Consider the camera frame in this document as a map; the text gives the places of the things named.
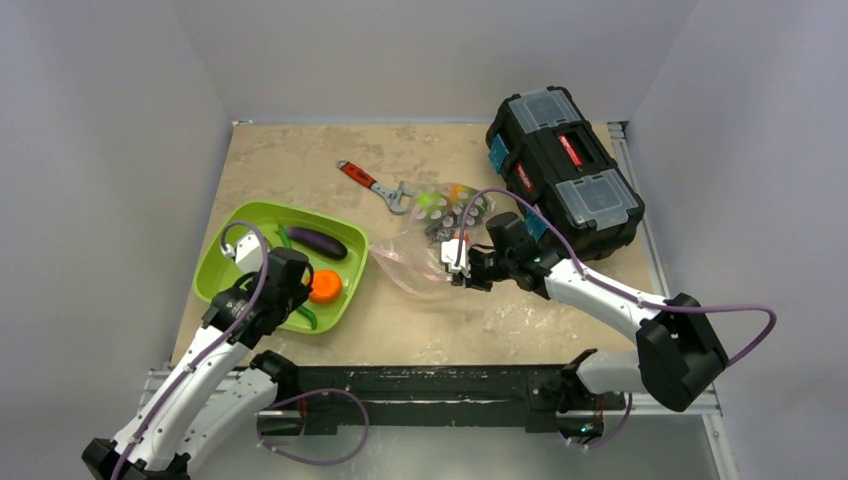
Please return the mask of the clear zip top bag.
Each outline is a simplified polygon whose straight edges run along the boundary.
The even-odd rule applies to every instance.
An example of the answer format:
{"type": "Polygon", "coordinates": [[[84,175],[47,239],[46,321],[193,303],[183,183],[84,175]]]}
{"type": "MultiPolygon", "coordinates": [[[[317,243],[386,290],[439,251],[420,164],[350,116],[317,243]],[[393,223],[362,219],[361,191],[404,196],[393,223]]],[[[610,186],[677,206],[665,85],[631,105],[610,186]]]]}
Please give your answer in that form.
{"type": "Polygon", "coordinates": [[[459,183],[429,184],[414,193],[399,232],[369,247],[377,265],[397,287],[408,294],[426,295],[450,283],[440,260],[442,242],[428,241],[425,228],[443,217],[454,217],[458,227],[454,238],[466,240],[469,246],[481,242],[483,225],[495,212],[495,200],[489,194],[475,198],[476,194],[476,189],[459,183]],[[419,192],[428,187],[442,189],[448,200],[447,207],[429,215],[415,206],[419,192]]]}

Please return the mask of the orange fake tangerine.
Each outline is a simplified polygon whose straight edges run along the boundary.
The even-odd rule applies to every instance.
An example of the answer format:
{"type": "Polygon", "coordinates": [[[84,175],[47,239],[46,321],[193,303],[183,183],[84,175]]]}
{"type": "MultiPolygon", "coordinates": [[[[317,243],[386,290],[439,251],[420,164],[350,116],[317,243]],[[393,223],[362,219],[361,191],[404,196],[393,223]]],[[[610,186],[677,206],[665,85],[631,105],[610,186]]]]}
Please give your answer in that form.
{"type": "Polygon", "coordinates": [[[338,273],[327,269],[316,270],[308,299],[315,304],[330,304],[340,297],[342,290],[343,282],[338,273]]]}

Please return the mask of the purple fake eggplant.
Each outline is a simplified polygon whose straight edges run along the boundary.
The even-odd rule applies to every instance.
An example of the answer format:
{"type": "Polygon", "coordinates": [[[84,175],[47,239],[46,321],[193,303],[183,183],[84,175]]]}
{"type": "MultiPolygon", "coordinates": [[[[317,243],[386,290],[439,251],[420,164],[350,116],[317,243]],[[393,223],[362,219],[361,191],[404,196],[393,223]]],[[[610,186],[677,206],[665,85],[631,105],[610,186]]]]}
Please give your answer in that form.
{"type": "Polygon", "coordinates": [[[288,238],[333,260],[343,260],[348,255],[347,247],[335,237],[305,227],[285,227],[288,238]]]}

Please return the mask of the green fake chili pepper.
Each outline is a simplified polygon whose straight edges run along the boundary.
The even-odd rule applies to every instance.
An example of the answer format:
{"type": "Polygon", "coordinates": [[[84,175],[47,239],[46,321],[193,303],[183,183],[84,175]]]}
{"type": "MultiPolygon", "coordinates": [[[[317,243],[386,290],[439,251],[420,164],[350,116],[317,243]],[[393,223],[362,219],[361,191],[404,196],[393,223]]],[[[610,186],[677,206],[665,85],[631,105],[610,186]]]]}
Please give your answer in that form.
{"type": "Polygon", "coordinates": [[[299,306],[297,313],[308,323],[310,331],[315,331],[318,328],[317,317],[308,307],[304,305],[299,306]]]}

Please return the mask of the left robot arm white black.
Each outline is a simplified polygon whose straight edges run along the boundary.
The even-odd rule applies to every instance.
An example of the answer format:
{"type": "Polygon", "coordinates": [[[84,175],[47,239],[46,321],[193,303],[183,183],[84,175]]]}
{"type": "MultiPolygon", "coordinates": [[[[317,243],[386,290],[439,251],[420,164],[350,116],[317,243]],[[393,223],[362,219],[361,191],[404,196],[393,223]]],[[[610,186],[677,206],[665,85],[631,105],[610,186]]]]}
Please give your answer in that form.
{"type": "Polygon", "coordinates": [[[293,364],[278,354],[259,355],[229,393],[220,383],[257,345],[302,305],[311,290],[308,257],[275,247],[216,294],[194,338],[162,386],[112,438],[95,438],[82,461],[96,479],[188,479],[238,418],[269,404],[284,409],[297,399],[293,364]]]}

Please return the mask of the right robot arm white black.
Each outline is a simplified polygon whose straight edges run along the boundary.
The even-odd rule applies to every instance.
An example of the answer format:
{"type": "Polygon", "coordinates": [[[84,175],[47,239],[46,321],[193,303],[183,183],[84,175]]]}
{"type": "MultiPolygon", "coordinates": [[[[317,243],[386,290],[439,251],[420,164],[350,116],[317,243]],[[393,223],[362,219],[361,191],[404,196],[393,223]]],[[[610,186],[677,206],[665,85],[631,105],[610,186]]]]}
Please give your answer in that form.
{"type": "Polygon", "coordinates": [[[554,388],[561,411],[601,394],[649,394],[665,408],[685,411],[730,365],[700,304],[687,294],[666,299],[598,274],[561,251],[540,245],[512,212],[486,224],[492,245],[455,236],[440,258],[455,285],[488,291],[499,281],[574,307],[611,327],[634,348],[588,349],[564,365],[554,388]]]}

